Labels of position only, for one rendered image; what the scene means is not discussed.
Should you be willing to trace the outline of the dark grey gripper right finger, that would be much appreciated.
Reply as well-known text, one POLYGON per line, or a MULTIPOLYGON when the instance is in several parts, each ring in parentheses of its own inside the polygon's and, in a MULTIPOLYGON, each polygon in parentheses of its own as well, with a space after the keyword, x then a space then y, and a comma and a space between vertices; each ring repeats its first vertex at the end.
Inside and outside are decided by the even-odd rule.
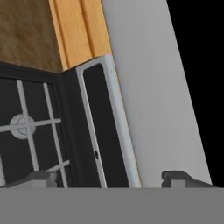
POLYGON ((162 171, 163 188, 214 188, 215 186, 191 177, 185 171, 162 171))

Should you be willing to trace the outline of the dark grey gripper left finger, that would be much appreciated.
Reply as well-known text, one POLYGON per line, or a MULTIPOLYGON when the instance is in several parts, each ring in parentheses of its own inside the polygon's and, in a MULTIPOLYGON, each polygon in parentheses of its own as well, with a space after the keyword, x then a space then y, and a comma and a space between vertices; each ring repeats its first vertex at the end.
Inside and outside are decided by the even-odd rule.
POLYGON ((56 171, 33 171, 26 178, 6 184, 5 188, 56 188, 56 171))

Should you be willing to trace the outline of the black hob with grey grates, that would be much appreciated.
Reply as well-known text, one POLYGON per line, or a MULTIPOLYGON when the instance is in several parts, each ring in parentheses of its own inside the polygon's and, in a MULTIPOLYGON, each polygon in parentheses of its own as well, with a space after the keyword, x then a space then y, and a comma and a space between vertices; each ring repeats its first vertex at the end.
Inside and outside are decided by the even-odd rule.
POLYGON ((61 76, 0 62, 0 186, 53 172, 58 187, 100 187, 79 89, 61 76))

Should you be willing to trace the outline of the light wooden cupboard front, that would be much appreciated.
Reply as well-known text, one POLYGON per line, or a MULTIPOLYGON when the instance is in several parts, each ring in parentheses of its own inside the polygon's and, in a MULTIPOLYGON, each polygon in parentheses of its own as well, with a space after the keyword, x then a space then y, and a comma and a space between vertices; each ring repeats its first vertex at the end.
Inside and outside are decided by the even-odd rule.
POLYGON ((111 54, 102 0, 48 0, 64 70, 111 54))

